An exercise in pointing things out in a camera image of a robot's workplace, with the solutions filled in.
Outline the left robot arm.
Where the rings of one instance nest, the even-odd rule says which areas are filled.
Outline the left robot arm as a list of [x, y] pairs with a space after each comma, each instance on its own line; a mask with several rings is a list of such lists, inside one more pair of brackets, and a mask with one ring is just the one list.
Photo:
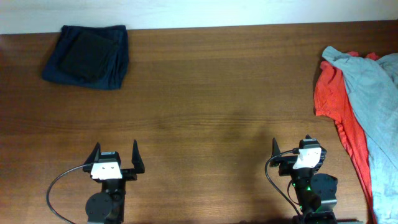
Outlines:
[[101, 184], [101, 191], [93, 194], [86, 202], [85, 212], [88, 224], [122, 224], [126, 183], [137, 180], [145, 172], [137, 141], [132, 145], [132, 168], [122, 169], [118, 152], [102, 152], [97, 143], [84, 162], [83, 171], [89, 173], [92, 180]]

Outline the light grey-green t-shirt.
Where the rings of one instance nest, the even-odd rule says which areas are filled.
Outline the light grey-green t-shirt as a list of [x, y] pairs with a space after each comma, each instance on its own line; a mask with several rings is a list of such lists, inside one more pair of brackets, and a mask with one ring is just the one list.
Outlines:
[[397, 54], [373, 60], [328, 46], [322, 56], [342, 70], [349, 102], [366, 136], [376, 221], [397, 223]]

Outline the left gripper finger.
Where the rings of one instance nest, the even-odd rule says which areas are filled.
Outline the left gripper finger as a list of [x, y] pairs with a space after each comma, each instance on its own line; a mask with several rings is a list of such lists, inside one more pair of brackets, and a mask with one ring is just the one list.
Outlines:
[[134, 140], [132, 147], [132, 159], [131, 162], [134, 166], [134, 172], [137, 174], [143, 174], [145, 172], [145, 165], [139, 153], [139, 148], [137, 145], [137, 141]]
[[87, 157], [84, 164], [92, 164], [92, 163], [96, 162], [99, 159], [100, 154], [101, 154], [101, 146], [100, 146], [100, 143], [97, 142], [93, 151]]

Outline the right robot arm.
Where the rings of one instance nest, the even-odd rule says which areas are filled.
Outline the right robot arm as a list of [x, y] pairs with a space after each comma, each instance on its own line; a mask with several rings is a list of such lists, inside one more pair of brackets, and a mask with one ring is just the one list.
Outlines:
[[[338, 179], [319, 173], [326, 158], [327, 150], [309, 135], [300, 140], [298, 147], [282, 152], [277, 140], [272, 140], [271, 158], [264, 168], [270, 184], [288, 201], [296, 212], [293, 223], [336, 223], [334, 207], [337, 204]], [[272, 181], [268, 168], [278, 167], [279, 176], [289, 176], [288, 187], [293, 187], [297, 201], [285, 194]]]

